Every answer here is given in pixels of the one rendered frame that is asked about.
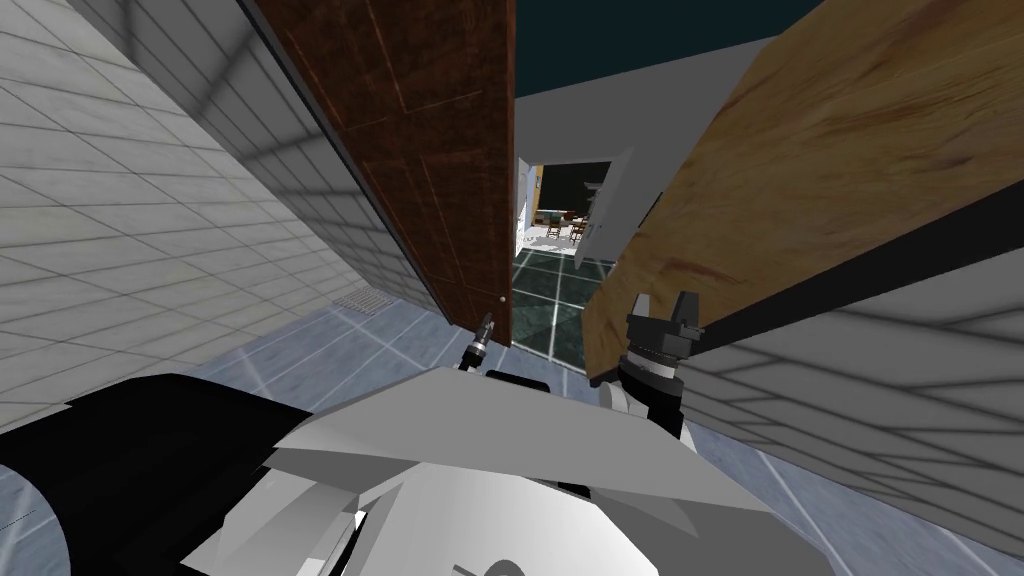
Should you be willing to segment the light wooden door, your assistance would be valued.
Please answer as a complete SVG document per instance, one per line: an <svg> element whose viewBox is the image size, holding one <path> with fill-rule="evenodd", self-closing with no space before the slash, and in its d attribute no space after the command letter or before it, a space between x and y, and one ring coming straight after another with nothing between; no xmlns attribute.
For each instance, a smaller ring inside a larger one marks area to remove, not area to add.
<svg viewBox="0 0 1024 576"><path fill-rule="evenodd" d="M1024 181L1024 0L823 0L755 58L583 316L585 370L636 295L700 296L702 342L819 313L772 297Z"/></svg>

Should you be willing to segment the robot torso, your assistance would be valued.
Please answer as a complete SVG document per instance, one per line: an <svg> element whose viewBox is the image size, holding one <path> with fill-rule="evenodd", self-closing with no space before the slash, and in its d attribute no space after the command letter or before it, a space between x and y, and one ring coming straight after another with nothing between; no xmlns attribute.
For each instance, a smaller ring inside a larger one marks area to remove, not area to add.
<svg viewBox="0 0 1024 576"><path fill-rule="evenodd" d="M634 414L435 368L321 410L184 559L202 576L835 576Z"/></svg>

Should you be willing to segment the wooden dining table with chairs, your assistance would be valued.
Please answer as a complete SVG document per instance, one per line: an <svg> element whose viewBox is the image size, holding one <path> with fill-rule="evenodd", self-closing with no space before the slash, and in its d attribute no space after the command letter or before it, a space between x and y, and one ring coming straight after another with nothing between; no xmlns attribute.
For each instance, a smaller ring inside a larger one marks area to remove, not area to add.
<svg viewBox="0 0 1024 576"><path fill-rule="evenodd" d="M572 244L579 243L589 223L589 216L575 211L539 210L534 223L541 227L545 238L560 239L565 235Z"/></svg>

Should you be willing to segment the white door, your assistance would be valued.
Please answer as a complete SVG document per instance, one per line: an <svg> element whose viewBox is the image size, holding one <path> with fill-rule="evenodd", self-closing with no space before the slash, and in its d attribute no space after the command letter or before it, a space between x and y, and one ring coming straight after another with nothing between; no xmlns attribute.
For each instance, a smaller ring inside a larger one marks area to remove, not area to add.
<svg viewBox="0 0 1024 576"><path fill-rule="evenodd" d="M605 179L597 188L587 227L575 250L575 268L586 258L612 261L621 254L626 243L626 227L621 221L615 201L634 151L634 147L628 147L614 157Z"/></svg>

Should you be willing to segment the dark brown wooden door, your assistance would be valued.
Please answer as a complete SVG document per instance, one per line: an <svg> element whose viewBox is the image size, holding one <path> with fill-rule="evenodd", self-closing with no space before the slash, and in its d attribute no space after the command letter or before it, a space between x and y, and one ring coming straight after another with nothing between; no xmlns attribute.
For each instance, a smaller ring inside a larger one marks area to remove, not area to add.
<svg viewBox="0 0 1024 576"><path fill-rule="evenodd" d="M254 1L440 311L509 345L515 0Z"/></svg>

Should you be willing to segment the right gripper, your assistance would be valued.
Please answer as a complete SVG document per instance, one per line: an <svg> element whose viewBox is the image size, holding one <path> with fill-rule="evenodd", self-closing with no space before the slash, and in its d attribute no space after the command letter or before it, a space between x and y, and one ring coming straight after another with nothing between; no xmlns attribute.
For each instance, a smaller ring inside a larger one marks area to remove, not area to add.
<svg viewBox="0 0 1024 576"><path fill-rule="evenodd" d="M626 319L627 349L665 366L688 359L705 333L699 326L699 295L680 291L670 320L649 316L650 296L638 294Z"/></svg>

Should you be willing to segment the floor vent grille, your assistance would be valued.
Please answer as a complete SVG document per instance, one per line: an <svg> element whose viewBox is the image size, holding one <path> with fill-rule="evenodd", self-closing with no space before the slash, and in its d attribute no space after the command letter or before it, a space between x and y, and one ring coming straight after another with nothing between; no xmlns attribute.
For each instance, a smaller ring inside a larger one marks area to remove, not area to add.
<svg viewBox="0 0 1024 576"><path fill-rule="evenodd" d="M341 308L346 308L365 316L374 316L385 310L394 302L394 298L389 294L375 289L371 286L364 286L346 294L340 295L333 300L333 303Z"/></svg>

